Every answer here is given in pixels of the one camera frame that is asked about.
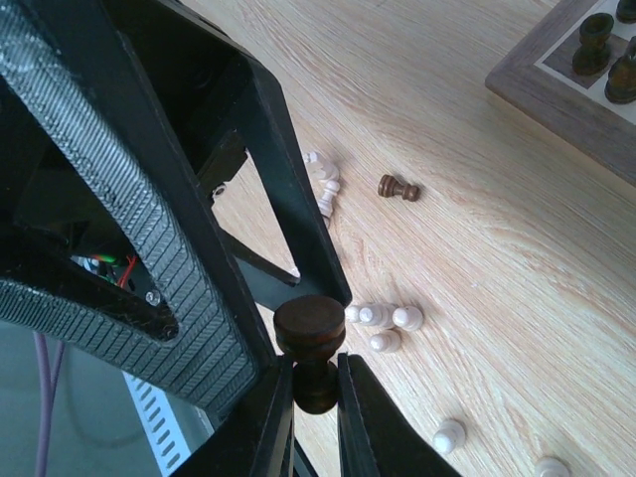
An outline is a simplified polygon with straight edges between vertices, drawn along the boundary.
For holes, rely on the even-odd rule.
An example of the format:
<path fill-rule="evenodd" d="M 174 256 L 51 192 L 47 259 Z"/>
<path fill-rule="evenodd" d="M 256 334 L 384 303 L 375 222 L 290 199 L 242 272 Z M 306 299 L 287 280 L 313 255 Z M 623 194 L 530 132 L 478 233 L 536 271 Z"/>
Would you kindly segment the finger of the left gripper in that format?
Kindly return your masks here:
<path fill-rule="evenodd" d="M 203 81 L 240 55 L 173 1 L 1 5 L 1 317 L 60 339 L 216 417 L 272 361 L 266 332 L 175 123 Z M 20 209 L 49 150 L 49 189 L 109 230 L 93 251 L 135 254 L 153 306 L 72 262 L 43 218 Z"/>
<path fill-rule="evenodd" d="M 157 94 L 203 192 L 252 160 L 300 274 L 232 235 L 224 241 L 255 302 L 305 295 L 343 305 L 352 293 L 318 211 L 278 80 L 247 50 L 179 1 L 106 1 L 114 27 Z"/>

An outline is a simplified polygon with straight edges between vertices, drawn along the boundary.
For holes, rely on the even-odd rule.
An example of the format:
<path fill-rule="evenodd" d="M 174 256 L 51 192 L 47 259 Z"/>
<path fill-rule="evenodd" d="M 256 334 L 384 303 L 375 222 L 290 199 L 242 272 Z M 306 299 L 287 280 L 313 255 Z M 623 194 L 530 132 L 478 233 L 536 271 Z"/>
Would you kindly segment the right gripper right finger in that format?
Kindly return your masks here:
<path fill-rule="evenodd" d="M 359 355 L 338 355 L 338 442 L 344 476 L 456 476 L 409 424 Z"/>

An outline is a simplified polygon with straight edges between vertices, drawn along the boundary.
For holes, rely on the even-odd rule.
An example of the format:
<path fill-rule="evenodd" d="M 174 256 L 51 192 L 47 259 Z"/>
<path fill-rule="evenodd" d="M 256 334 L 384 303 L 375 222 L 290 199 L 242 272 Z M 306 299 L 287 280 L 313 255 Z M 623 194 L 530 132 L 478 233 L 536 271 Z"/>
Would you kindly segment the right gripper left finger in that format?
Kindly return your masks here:
<path fill-rule="evenodd" d="M 279 357 L 176 476 L 291 476 L 292 362 Z"/>

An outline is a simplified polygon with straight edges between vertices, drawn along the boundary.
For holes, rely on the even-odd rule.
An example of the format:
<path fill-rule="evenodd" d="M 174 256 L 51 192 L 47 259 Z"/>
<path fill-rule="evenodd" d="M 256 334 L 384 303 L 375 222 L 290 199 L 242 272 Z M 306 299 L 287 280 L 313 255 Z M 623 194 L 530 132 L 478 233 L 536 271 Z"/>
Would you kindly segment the dark knight chess piece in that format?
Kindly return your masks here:
<path fill-rule="evenodd" d="M 605 97 L 615 104 L 635 100 L 635 54 L 625 53 L 611 67 L 604 89 Z"/>

